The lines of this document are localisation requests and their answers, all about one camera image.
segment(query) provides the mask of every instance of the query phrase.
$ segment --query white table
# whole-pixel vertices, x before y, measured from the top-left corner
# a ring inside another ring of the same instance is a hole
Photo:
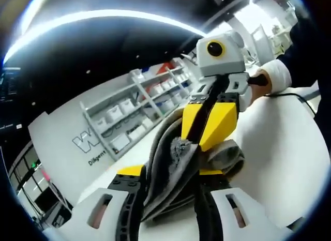
[[[116,171],[142,164],[159,126],[103,173],[81,194],[82,201],[95,189],[107,187]],[[330,167],[323,137],[296,97],[257,100],[241,113],[231,135],[242,148],[246,163],[231,181],[265,206],[266,213],[284,227],[307,216],[323,188]],[[150,226],[140,226],[139,240],[199,240],[192,208]]]

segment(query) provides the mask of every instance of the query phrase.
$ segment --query gray cloth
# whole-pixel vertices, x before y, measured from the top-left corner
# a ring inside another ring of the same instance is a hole
[[[193,200],[187,186],[199,169],[232,172],[243,164],[244,155],[233,140],[227,140],[207,152],[180,138],[183,110],[176,110],[158,131],[147,166],[147,197],[142,221],[171,212]]]
[[[244,161],[242,150],[232,139],[213,147],[205,156],[207,160],[201,165],[202,169],[221,170],[225,175]]]

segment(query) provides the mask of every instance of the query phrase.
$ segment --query white box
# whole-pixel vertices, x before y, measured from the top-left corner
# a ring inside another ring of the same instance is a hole
[[[129,133],[129,138],[133,141],[133,140],[136,140],[137,138],[139,138],[139,133],[136,131],[136,130],[134,130],[133,132],[130,132]]]
[[[97,129],[101,133],[107,129],[107,121],[106,121],[105,117],[102,117],[101,119],[96,121],[95,124],[96,124]]]
[[[151,72],[149,72],[149,71],[144,72],[143,73],[143,76],[144,76],[145,79],[149,79],[149,78],[153,78],[154,77],[154,75]]]
[[[174,79],[169,79],[168,83],[169,83],[170,87],[176,86],[176,83],[175,83]]]
[[[143,111],[146,114],[146,116],[152,121],[155,121],[158,118],[158,114],[152,107],[143,108]]]
[[[161,105],[161,110],[162,112],[166,113],[167,111],[170,111],[171,109],[173,109],[175,107],[174,103],[172,102],[172,100],[167,100],[165,101],[162,105]]]
[[[175,76],[176,76],[177,80],[179,80],[179,82],[182,82],[184,80],[181,74],[177,74]]]
[[[149,91],[150,96],[156,96],[158,94],[161,94],[163,92],[163,88],[160,84],[156,84],[153,87],[151,87],[151,90]]]
[[[115,105],[111,109],[109,109],[106,113],[106,120],[108,123],[112,123],[116,121],[117,119],[121,118],[123,116],[122,111],[120,110],[118,105]]]
[[[180,93],[174,94],[174,96],[172,97],[172,100],[175,104],[181,103],[182,97],[181,97]]]
[[[131,74],[131,78],[135,78],[135,80],[138,81],[138,82],[145,81],[145,77],[141,73],[140,69],[134,69],[134,70],[130,71],[130,74]]]
[[[137,127],[135,131],[138,133],[139,136],[141,136],[142,134],[145,133],[146,128],[143,125],[141,125],[141,126]]]
[[[120,109],[124,114],[131,112],[134,109],[134,105],[132,104],[130,99],[126,99],[119,104]]]
[[[110,143],[116,150],[120,151],[121,149],[123,149],[125,146],[127,146],[130,143],[130,140],[126,136],[125,133],[121,133],[115,139],[113,139]]]
[[[170,89],[170,85],[168,81],[162,82],[161,86],[164,90]]]
[[[143,121],[141,123],[146,128],[151,127],[153,125],[153,121],[151,121],[149,118],[143,119]]]
[[[185,66],[185,63],[183,62],[183,60],[179,57],[174,57],[170,63],[174,66],[174,67],[178,67],[178,66]]]

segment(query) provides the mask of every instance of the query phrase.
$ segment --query white shelf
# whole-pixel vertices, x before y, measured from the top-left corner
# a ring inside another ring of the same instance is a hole
[[[109,105],[112,98],[114,98],[114,97],[120,98],[120,97],[125,96],[128,93],[128,91],[132,90],[135,86],[136,86],[135,84],[130,84],[130,85],[128,85],[124,88],[121,88],[120,90],[104,97],[101,101],[99,101],[98,103],[95,103],[94,105],[92,105],[86,109],[88,114],[93,115],[94,113],[100,111],[100,109],[103,109]]]
[[[164,114],[164,118],[171,114],[178,108],[179,104],[176,104],[171,110]],[[131,141],[127,146],[125,146],[119,153],[116,154],[116,160],[121,158],[126,152],[128,152],[132,147],[134,147],[141,139],[146,136],[154,127],[156,127],[164,118],[158,118],[152,126],[150,126],[143,134],[141,134],[137,139]]]
[[[121,122],[122,120],[124,120],[125,118],[127,118],[129,115],[131,115],[135,111],[139,110],[142,106],[146,105],[147,103],[148,103],[148,100],[144,100],[138,106],[136,106],[134,109],[132,109],[130,112],[124,114],[123,116],[121,116],[120,118],[118,118],[115,122],[108,124],[107,128],[104,131],[102,131],[101,134],[104,134],[105,132],[109,131],[112,127],[114,127],[115,125],[117,125],[119,122]]]
[[[179,66],[179,67],[177,67],[177,68],[171,69],[170,71],[171,71],[171,72],[177,72],[177,71],[179,71],[179,70],[181,70],[181,69],[183,69],[183,68],[184,68],[183,66]],[[168,71],[166,71],[166,72],[163,72],[163,73],[157,74],[156,76],[154,76],[154,77],[152,77],[152,78],[148,78],[148,79],[146,79],[146,80],[140,82],[140,84],[143,85],[143,86],[145,86],[146,84],[149,84],[149,83],[152,83],[152,82],[154,82],[154,81],[157,81],[157,80],[163,78],[164,76],[170,76],[170,73],[169,73]]]
[[[172,86],[172,87],[170,87],[170,88],[164,90],[162,93],[160,93],[160,94],[158,94],[158,95],[156,95],[156,96],[153,96],[153,97],[152,97],[152,100],[155,100],[156,98],[158,98],[158,97],[164,95],[165,93],[169,92],[170,90],[172,90],[172,89],[174,89],[174,88],[176,88],[176,87],[179,87],[179,85]]]
[[[131,141],[127,146],[125,146],[119,153],[116,154],[116,160],[121,158],[126,152],[128,152],[132,147],[134,147],[141,139],[146,136],[154,127],[156,127],[163,119],[158,118],[152,126],[150,126],[143,134],[141,134],[137,139]]]
[[[174,69],[168,69],[167,71],[161,74],[158,74],[152,78],[145,79],[142,82],[138,82],[134,80],[130,85],[127,85],[124,88],[121,88],[120,90],[116,92],[111,92],[107,96],[103,97],[99,102],[91,104],[91,106],[87,106],[87,108],[84,107],[83,104],[82,110],[84,117],[88,123],[88,125],[91,127],[95,135],[97,136],[98,140],[102,143],[102,145],[105,147],[105,149],[108,151],[108,153],[111,155],[111,157],[117,161],[123,154],[125,154],[128,150],[130,150],[134,145],[136,145],[146,134],[148,134],[155,126],[157,126],[164,118],[166,118],[169,114],[171,114],[172,111],[174,111],[178,104],[175,105],[173,109],[170,111],[167,111],[166,113],[162,113],[160,109],[155,104],[155,99],[158,97],[168,93],[169,91],[179,88],[181,91],[185,91],[183,88],[183,83],[187,82],[189,78],[179,81],[177,77],[174,76],[174,74],[182,73],[183,69],[186,68],[185,66],[178,66]],[[148,93],[145,90],[145,86],[148,86],[149,84],[161,82],[164,81],[167,78],[172,78],[176,85],[164,90],[161,94],[158,94],[156,96],[149,96]],[[99,118],[102,115],[106,114],[107,108],[109,108],[112,104],[115,104],[117,101],[122,100],[123,98],[129,97],[132,98],[132,95],[130,93],[132,92],[138,92],[142,94],[145,97],[145,100],[138,104],[136,107],[134,107],[130,112],[124,114],[117,120],[115,120],[113,123],[107,124],[106,128],[102,131],[98,130],[96,127],[96,123],[94,122],[95,119]],[[132,115],[134,112],[139,111],[144,105],[150,104],[151,107],[155,110],[155,112],[159,115],[159,118],[153,123],[152,126],[146,129],[146,131],[140,135],[136,140],[131,141],[127,146],[125,146],[118,154],[115,154],[114,150],[111,148],[111,144],[107,142],[106,138],[104,137],[105,133],[107,133],[110,129],[114,128],[118,123],[128,118],[130,115]]]

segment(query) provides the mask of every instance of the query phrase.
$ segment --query wall sign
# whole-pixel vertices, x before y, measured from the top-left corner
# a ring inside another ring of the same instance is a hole
[[[92,149],[92,147],[97,146],[100,141],[98,138],[94,135],[94,133],[91,131],[90,128],[88,128],[86,131],[83,131],[79,137],[74,137],[72,139],[72,142],[75,144],[76,147],[78,147],[82,152],[85,154],[89,153]],[[102,156],[106,154],[106,151],[103,150],[98,156],[93,157],[88,161],[88,164],[92,166],[95,162],[98,162]]]

